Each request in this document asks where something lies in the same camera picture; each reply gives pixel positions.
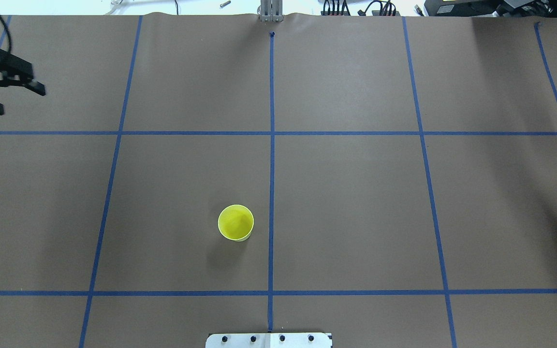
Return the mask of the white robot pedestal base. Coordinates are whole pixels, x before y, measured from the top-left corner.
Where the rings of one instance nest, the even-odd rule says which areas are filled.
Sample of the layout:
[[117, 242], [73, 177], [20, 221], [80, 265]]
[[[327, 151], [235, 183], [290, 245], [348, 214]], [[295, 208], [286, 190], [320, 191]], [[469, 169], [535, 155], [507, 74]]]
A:
[[211, 334], [206, 348], [332, 348], [331, 334], [313, 333], [233, 333]]

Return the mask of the aluminium frame post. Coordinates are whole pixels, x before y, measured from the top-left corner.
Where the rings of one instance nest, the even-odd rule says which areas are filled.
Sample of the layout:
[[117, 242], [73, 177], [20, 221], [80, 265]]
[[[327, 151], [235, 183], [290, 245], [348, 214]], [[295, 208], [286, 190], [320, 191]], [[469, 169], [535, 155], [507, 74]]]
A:
[[261, 0], [257, 15], [261, 22], [282, 22], [283, 0]]

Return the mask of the yellow plastic cup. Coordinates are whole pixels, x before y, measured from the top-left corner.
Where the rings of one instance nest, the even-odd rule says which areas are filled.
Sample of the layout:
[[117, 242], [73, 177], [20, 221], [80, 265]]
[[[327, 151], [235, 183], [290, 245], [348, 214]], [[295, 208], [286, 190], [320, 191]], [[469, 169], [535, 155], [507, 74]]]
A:
[[234, 242], [246, 241], [254, 228], [254, 215], [245, 206], [232, 204], [218, 216], [218, 230], [226, 239]]

